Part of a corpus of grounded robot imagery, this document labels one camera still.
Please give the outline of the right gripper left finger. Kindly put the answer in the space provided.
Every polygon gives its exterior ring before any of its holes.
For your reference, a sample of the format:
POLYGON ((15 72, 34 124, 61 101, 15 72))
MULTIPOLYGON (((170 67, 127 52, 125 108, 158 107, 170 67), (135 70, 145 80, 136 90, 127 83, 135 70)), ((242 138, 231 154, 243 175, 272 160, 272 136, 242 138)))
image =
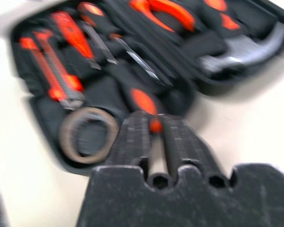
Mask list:
POLYGON ((151 117, 145 111, 137 111, 124 120, 103 166, 103 175, 127 175, 133 172, 143 175, 139 164, 148 157, 151 117))

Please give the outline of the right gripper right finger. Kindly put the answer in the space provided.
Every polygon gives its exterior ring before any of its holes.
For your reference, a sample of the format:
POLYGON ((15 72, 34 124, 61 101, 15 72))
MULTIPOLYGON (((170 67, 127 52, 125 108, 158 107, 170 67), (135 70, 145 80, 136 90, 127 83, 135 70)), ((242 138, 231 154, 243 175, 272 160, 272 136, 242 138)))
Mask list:
POLYGON ((196 167, 208 183, 227 182, 209 148, 187 120, 167 114, 160 115, 159 120, 163 129, 167 167, 175 180, 179 178, 180 167, 190 165, 196 167))

